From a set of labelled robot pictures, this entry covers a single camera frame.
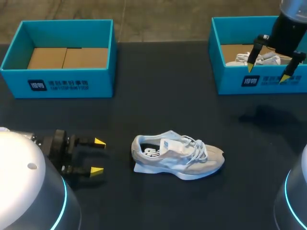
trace printed logo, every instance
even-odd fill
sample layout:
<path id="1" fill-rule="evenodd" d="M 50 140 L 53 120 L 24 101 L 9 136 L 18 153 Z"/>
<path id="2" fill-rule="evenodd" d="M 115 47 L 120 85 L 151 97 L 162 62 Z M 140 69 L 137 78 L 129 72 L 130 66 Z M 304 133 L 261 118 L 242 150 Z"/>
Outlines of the printed logo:
<path id="1" fill-rule="evenodd" d="M 28 80 L 28 83 L 32 91 L 47 91 L 43 80 Z"/>
<path id="2" fill-rule="evenodd" d="M 148 156 L 148 157 L 158 157 L 158 156 L 160 156 L 160 151 L 155 150 L 155 149 L 151 149 L 151 148 L 147 148 L 147 149 L 145 149 L 145 155 Z"/>
<path id="3" fill-rule="evenodd" d="M 252 87 L 256 86 L 258 84 L 260 76 L 255 75 L 255 76 L 245 76 L 242 82 L 242 87 Z"/>
<path id="4" fill-rule="evenodd" d="M 164 148 L 167 150 L 168 149 L 168 143 L 164 141 Z"/>

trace blue light ring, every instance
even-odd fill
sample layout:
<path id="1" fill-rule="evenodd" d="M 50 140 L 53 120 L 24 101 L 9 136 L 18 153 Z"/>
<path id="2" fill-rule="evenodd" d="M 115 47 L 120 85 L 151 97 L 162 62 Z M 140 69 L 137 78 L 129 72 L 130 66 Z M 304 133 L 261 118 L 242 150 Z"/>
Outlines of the blue light ring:
<path id="1" fill-rule="evenodd" d="M 62 207 L 62 210 L 61 210 L 61 212 L 59 214 L 59 217 L 58 217 L 57 221 L 54 223 L 54 225 L 52 226 L 52 228 L 50 230 L 54 230 L 57 227 L 57 225 L 59 224 L 59 222 L 60 222 L 60 220 L 61 220 L 61 218 L 62 218 L 62 216 L 64 214 L 64 210 L 65 210 L 65 206 L 66 206 L 66 202 L 67 202 L 67 188 L 66 188 L 66 184 L 65 184 L 65 181 L 64 181 L 63 178 L 62 178 L 62 181 L 63 181 L 64 189 L 65 189 L 64 203 L 63 203 L 63 207 Z"/>
<path id="2" fill-rule="evenodd" d="M 288 195 L 287 195 L 287 180 L 288 180 L 288 176 L 289 176 L 289 174 L 290 174 L 290 171 L 289 171 L 289 173 L 288 173 L 288 175 L 287 175 L 287 177 L 286 177 L 286 181 L 284 182 L 284 195 L 285 195 L 285 197 L 286 197 L 286 201 L 287 201 L 287 204 L 288 204 L 288 206 L 289 206 L 290 211 L 292 212 L 292 215 L 293 215 L 294 218 L 297 220 L 297 222 L 298 222 L 304 229 L 307 230 L 307 227 L 303 224 L 303 222 L 300 221 L 300 219 L 299 219 L 299 218 L 297 217 L 297 215 L 294 213 L 294 211 L 293 211 L 293 209 L 292 209 L 292 207 L 291 207 L 291 205 L 290 205 L 290 202 L 289 202 L 289 200 L 288 200 Z"/>

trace concrete floor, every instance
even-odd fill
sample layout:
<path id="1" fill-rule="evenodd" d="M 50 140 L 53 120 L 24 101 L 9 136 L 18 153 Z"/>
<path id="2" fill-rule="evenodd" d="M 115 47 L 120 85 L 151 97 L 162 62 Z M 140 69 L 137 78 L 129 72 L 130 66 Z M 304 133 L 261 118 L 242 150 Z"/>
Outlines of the concrete floor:
<path id="1" fill-rule="evenodd" d="M 113 19 L 118 41 L 207 40 L 211 18 L 277 15 L 280 0 L 0 0 L 0 43 L 21 20 Z"/>

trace shoe tongue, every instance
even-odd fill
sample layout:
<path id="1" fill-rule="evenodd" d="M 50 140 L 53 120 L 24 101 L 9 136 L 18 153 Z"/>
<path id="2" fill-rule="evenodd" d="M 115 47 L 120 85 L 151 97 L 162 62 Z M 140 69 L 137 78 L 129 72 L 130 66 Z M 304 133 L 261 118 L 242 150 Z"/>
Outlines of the shoe tongue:
<path id="1" fill-rule="evenodd" d="M 170 150 L 181 155 L 186 155 L 193 152 L 194 148 L 190 145 L 184 146 L 184 143 L 177 140 L 162 138 L 160 140 L 160 155 L 163 155 Z"/>

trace shoelace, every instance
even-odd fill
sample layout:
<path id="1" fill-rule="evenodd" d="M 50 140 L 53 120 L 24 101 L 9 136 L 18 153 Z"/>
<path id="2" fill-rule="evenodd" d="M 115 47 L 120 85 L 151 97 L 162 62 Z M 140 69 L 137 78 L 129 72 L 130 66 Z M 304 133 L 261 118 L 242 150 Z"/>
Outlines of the shoelace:
<path id="1" fill-rule="evenodd" d="M 208 152 L 206 149 L 206 145 L 201 140 L 194 140 L 193 138 L 189 136 L 182 136 L 186 140 L 186 143 L 184 144 L 184 147 L 188 145 L 194 146 L 194 151 L 190 154 L 181 156 L 182 158 L 188 158 L 192 156 L 192 158 L 188 161 L 187 164 L 189 164 L 192 161 L 199 160 L 199 161 L 206 161 L 208 158 Z"/>

